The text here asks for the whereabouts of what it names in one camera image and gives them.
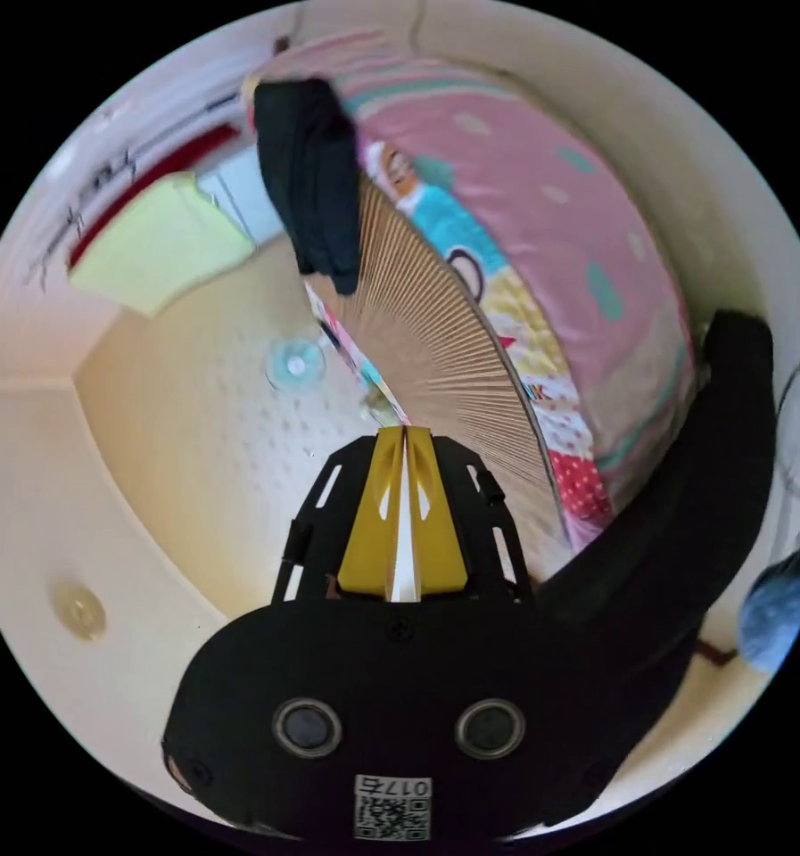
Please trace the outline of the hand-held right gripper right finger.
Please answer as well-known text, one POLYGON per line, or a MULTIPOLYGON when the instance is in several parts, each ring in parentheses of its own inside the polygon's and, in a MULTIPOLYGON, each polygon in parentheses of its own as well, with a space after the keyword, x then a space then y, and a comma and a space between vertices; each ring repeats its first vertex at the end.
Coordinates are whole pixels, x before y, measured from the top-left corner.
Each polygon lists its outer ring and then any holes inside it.
POLYGON ((415 590, 420 598, 462 592, 468 576, 433 436, 407 429, 409 512, 415 590))

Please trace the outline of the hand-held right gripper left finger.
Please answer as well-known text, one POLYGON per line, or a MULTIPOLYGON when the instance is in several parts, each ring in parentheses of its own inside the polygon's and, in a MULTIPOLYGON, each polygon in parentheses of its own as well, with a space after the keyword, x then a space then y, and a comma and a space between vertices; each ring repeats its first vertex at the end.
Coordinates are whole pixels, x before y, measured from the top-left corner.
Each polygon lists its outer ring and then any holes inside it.
POLYGON ((405 429, 383 428, 367 469, 337 582, 346 595, 389 599, 398 553, 405 429))

